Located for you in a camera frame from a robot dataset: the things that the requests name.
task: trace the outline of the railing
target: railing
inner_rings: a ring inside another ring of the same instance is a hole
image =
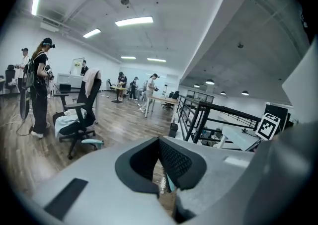
[[[241,123],[245,123],[246,125],[248,125],[249,127],[255,127],[256,122],[252,119],[246,119],[246,118],[242,118],[240,116],[236,116],[236,115],[232,115],[229,113],[224,113],[224,112],[220,112],[221,114],[225,114],[229,117],[232,117],[234,119],[236,119],[237,121],[241,122]]]
[[[213,121],[213,122],[232,125],[232,126],[244,127],[247,129],[253,129],[254,131],[257,129],[258,123],[261,121],[261,118],[258,118],[256,116],[252,116],[252,115],[240,112],[238,110],[230,109],[228,107],[218,106],[215,104],[211,104],[209,102],[189,98],[183,95],[179,96],[178,101],[179,101],[178,107],[177,107],[178,122],[181,125],[181,133],[182,133],[183,140],[185,141],[189,140],[193,129],[197,129],[193,138],[194,143],[197,143],[199,139],[205,139],[205,140],[208,139],[208,138],[201,137],[201,133],[203,130],[220,132],[220,133],[222,132],[216,129],[210,129],[205,127],[205,124],[207,121]],[[217,111],[220,111],[221,113],[225,113],[228,116],[237,118],[237,121],[240,121],[240,122],[247,121],[249,123],[249,126],[234,124],[234,123],[230,123],[226,121],[220,121],[213,118],[209,118],[209,114],[211,110],[217,110]]]

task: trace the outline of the black shirt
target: black shirt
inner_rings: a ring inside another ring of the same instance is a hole
[[[119,80],[119,82],[127,83],[127,78],[126,78],[126,77],[121,77],[121,76],[119,76],[119,77],[118,77],[118,80]]]
[[[39,56],[34,59],[34,76],[37,76],[38,78],[43,79],[41,76],[37,75],[37,72],[38,72],[39,64],[44,64],[45,66],[46,54],[44,52],[40,52],[40,53],[39,53],[40,55],[38,54]]]
[[[81,67],[80,75],[81,75],[81,76],[84,76],[84,75],[85,75],[85,73],[86,73],[86,71],[88,71],[88,67],[87,67],[87,66],[85,66],[85,67],[84,67],[84,66],[82,66],[82,67]]]

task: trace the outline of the concrete ceiling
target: concrete ceiling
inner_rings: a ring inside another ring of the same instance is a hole
[[[245,0],[182,85],[213,79],[213,92],[289,103],[282,83],[309,47],[294,0]]]
[[[166,59],[169,65],[184,70],[192,51],[197,13],[201,0],[41,0],[38,16],[58,23],[60,33],[70,39],[97,47],[111,57],[135,56],[135,63],[147,58]],[[32,0],[20,0],[17,9],[29,14]],[[118,27],[116,21],[152,16],[153,24]],[[82,36],[99,28],[89,39]]]

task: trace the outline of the office chair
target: office chair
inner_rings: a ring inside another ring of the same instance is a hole
[[[176,91],[175,93],[171,92],[169,94],[169,98],[172,99],[177,99],[179,97],[179,91]],[[173,104],[166,102],[165,104],[162,104],[162,108],[167,108],[167,109],[173,109]]]
[[[16,88],[16,83],[13,85],[9,85],[10,82],[15,77],[15,70],[13,65],[8,65],[7,70],[5,71],[5,89],[8,89],[10,93],[12,93],[12,90]]]
[[[64,135],[63,137],[59,137],[60,142],[62,142],[62,140],[64,140],[64,139],[73,139],[70,150],[69,150],[68,159],[73,158],[71,155],[72,150],[74,149],[74,146],[78,140],[84,140],[84,136],[86,136],[89,139],[88,135],[91,133],[93,133],[93,136],[96,135],[94,130],[88,131],[87,127],[91,126],[95,121],[95,115],[93,113],[92,108],[93,108],[95,98],[98,94],[98,91],[99,91],[99,88],[101,85],[101,80],[97,79],[97,78],[94,80],[89,97],[86,97],[86,95],[85,95],[85,84],[86,83],[84,81],[81,82],[81,87],[80,87],[77,103],[67,105],[65,102],[65,97],[68,96],[68,94],[62,93],[62,94],[55,94],[54,95],[54,96],[61,97],[62,105],[63,105],[65,110],[72,109],[72,108],[76,109],[76,113],[79,117],[79,122],[68,125],[60,130],[60,133],[62,135]],[[81,108],[83,108],[87,111],[87,115],[86,115],[85,119],[83,119],[83,116],[81,114],[81,111],[80,111]],[[64,116],[64,112],[57,113],[57,114],[53,115],[54,125],[55,125],[56,119],[58,119],[61,116]],[[91,144],[91,145],[94,146],[94,150],[97,150],[97,147],[95,145],[93,145],[93,144]]]

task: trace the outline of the air vent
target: air vent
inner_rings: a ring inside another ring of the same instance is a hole
[[[54,27],[59,27],[59,25],[60,25],[60,24],[58,24],[57,22],[51,21],[51,20],[49,20],[49,19],[47,19],[47,18],[45,18],[45,17],[42,19],[42,21],[45,22],[45,23],[47,23],[47,24],[50,24],[50,25],[52,25],[52,26],[54,26]]]

